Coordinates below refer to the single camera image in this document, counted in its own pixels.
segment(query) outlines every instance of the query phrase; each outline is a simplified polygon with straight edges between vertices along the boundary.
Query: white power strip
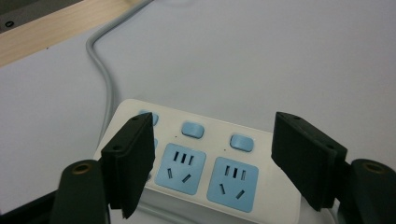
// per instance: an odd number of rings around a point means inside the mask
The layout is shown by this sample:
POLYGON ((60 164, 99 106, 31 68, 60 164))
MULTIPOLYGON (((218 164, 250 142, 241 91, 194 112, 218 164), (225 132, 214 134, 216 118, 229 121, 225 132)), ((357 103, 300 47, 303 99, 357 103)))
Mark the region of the white power strip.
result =
POLYGON ((152 112, 156 159, 145 188, 256 223, 298 222, 300 193, 271 159, 272 134, 137 100, 117 109, 94 158, 152 112))

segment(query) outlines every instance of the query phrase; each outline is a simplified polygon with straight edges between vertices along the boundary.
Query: power cord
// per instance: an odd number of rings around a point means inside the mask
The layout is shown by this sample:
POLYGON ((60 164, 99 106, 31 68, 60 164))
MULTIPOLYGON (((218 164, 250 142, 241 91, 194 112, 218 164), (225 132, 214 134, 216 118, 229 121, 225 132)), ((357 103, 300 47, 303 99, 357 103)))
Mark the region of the power cord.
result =
MULTIPOLYGON (((118 90, 117 86, 115 85, 113 81, 113 77, 110 74, 110 72, 107 70, 105 67, 104 63, 100 60, 99 56, 95 52, 93 46, 97 40, 99 40, 102 36, 122 24, 123 22, 127 21, 130 19, 132 16, 134 16, 140 9, 143 7, 147 6, 149 3, 151 3, 153 0, 144 0, 138 3, 135 7, 132 7, 128 9, 125 13, 117 17, 114 21, 111 21, 101 29, 99 29, 97 32, 95 32, 92 36, 90 36, 87 40, 86 43, 86 49, 88 54, 90 55, 91 59, 95 63, 96 67, 99 69, 100 73, 102 74, 103 78, 105 79, 106 83, 106 112, 105 112, 105 117, 103 120, 102 124, 102 130, 99 135, 99 143, 105 134, 105 131, 107 129, 108 124, 111 121, 111 118, 114 115, 114 112, 116 110, 116 102, 117 97, 118 97, 118 90)), ((151 206, 150 204, 147 203, 140 203, 137 206, 137 209, 139 211, 142 211, 144 213, 153 215, 155 217, 159 217, 164 220, 171 221, 172 223, 176 224, 196 224, 194 221, 191 221, 187 218, 178 216, 176 214, 167 212, 165 210, 162 210, 161 208, 151 206)))
POLYGON ((99 69, 100 73, 102 74, 103 78, 105 79, 106 83, 106 112, 105 112, 105 117, 103 120, 102 124, 102 130, 99 135, 99 143, 105 134, 105 131, 107 129, 108 124, 111 121, 111 118, 114 115, 114 112, 116 110, 116 102, 117 102, 117 87, 114 84, 113 77, 111 76, 110 72, 107 70, 103 62, 100 60, 99 56, 96 54, 93 45, 95 42, 100 39, 102 36, 122 24, 123 22, 127 21, 130 19, 132 16, 134 16, 140 9, 151 3, 153 0, 144 0, 137 4, 135 7, 132 7, 128 9, 125 13, 117 17, 114 21, 111 21, 101 29, 99 29, 97 32, 95 32, 92 36, 90 36, 87 40, 87 43, 85 45, 88 54, 90 55, 91 59, 95 63, 96 67, 99 69))

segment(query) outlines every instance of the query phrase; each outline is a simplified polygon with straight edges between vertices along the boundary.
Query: black plastic part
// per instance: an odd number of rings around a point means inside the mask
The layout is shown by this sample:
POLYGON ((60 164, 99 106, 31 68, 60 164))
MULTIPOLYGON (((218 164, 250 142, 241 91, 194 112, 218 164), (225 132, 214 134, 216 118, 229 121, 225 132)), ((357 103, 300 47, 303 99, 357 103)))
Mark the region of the black plastic part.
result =
POLYGON ((129 119, 102 149, 106 196, 128 218, 136 209, 154 163, 152 115, 129 119))
POLYGON ((55 193, 49 193, 30 203, 27 203, 15 210, 0 216, 0 223, 15 224, 15 223, 29 223, 29 224, 46 224, 50 222, 50 213, 53 202, 55 200, 55 193))
POLYGON ((332 207, 347 149, 306 120, 277 112, 272 158, 317 211, 332 207))
POLYGON ((50 223, 109 223, 103 183, 98 161, 79 161, 69 165, 62 173, 50 223))
POLYGON ((377 161, 355 160, 351 163, 349 183, 348 191, 363 223, 396 223, 396 174, 392 169, 377 161))

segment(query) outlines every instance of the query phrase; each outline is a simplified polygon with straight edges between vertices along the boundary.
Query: wooden edge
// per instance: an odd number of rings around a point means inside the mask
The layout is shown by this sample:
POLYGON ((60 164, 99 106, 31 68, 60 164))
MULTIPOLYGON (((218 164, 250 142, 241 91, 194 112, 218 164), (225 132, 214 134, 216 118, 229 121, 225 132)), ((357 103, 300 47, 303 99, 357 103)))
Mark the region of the wooden edge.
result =
POLYGON ((83 0, 0 34, 0 67, 118 17, 138 0, 83 0))

